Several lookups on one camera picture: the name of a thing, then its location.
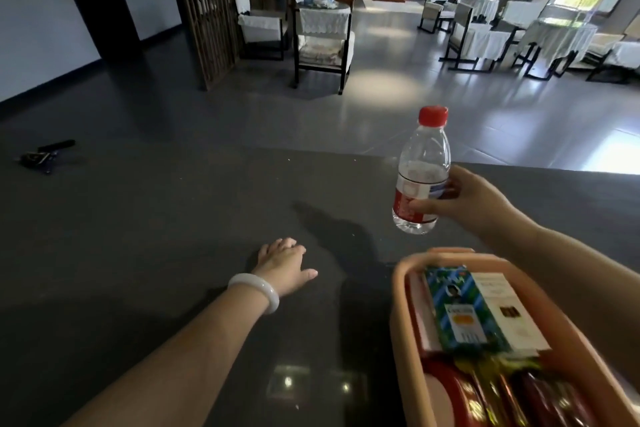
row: forearm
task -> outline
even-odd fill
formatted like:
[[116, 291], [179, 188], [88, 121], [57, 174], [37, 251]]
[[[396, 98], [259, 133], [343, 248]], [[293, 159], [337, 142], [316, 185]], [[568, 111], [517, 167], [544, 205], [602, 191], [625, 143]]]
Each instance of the forearm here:
[[200, 427], [249, 331], [269, 302], [230, 287], [197, 318], [65, 424]]
[[523, 269], [597, 350], [640, 388], [640, 276], [602, 253], [531, 220], [486, 240]]

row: red bottle cap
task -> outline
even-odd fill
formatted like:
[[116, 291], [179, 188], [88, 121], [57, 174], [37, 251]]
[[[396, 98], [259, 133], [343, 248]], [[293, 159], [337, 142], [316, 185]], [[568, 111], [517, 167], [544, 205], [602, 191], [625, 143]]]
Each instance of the red bottle cap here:
[[422, 107], [418, 115], [418, 123], [426, 127], [443, 127], [447, 123], [447, 116], [449, 116], [449, 109], [446, 107], [439, 105]]

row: plastic bottle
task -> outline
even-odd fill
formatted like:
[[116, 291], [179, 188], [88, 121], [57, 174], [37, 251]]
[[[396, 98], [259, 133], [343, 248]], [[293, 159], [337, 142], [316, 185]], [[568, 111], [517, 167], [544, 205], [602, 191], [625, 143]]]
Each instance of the plastic bottle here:
[[424, 235], [433, 229], [437, 216], [413, 212], [413, 199], [436, 199], [444, 191], [451, 151], [444, 133], [449, 110], [446, 107], [420, 109], [420, 126], [404, 145], [398, 164], [396, 199], [393, 218], [396, 226], [406, 233]]

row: bracelet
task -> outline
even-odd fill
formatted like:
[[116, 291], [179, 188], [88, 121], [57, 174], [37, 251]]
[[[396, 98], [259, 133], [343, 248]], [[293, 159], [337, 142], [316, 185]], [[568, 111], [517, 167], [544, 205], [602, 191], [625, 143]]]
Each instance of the bracelet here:
[[252, 286], [258, 289], [261, 293], [267, 296], [269, 300], [269, 307], [264, 312], [265, 314], [271, 314], [275, 312], [280, 304], [280, 296], [274, 290], [269, 282], [267, 282], [264, 278], [258, 277], [252, 273], [239, 273], [231, 277], [229, 280], [229, 285], [227, 287], [231, 287], [234, 284], [245, 284], [247, 286]]

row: orange plastic basket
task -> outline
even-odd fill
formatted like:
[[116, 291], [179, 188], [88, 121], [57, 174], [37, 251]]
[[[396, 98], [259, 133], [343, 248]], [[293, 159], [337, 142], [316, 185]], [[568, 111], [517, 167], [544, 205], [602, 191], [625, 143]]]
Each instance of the orange plastic basket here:
[[404, 281], [410, 271], [425, 265], [464, 264], [472, 272], [500, 272], [544, 334], [551, 350], [541, 353], [544, 365], [572, 381], [589, 402], [603, 427], [639, 427], [633, 407], [609, 368], [587, 338], [529, 276], [495, 255], [469, 248], [432, 248], [421, 264], [401, 262], [392, 280], [393, 307], [390, 329], [398, 384], [409, 427], [438, 427], [409, 314]]

